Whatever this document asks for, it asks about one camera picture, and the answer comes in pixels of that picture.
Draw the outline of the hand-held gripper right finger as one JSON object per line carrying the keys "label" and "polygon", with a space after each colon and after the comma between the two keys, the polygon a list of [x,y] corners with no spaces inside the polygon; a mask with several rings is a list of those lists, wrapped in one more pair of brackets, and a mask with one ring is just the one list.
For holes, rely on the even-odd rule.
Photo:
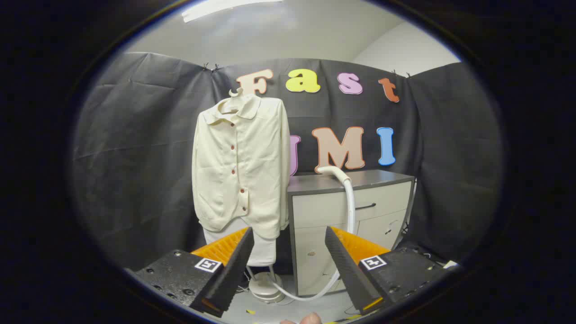
{"label": "hand-held gripper right finger", "polygon": [[327,226],[324,241],[353,306],[362,315],[410,302],[460,270],[458,263],[441,265],[415,247],[390,251],[333,226]]}

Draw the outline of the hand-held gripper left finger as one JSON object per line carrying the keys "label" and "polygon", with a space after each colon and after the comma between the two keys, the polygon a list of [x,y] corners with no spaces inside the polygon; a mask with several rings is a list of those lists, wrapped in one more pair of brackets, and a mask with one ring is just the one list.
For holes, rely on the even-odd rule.
{"label": "hand-held gripper left finger", "polygon": [[236,295],[253,246],[252,228],[243,228],[193,252],[168,252],[135,271],[134,278],[167,299],[220,318]]}

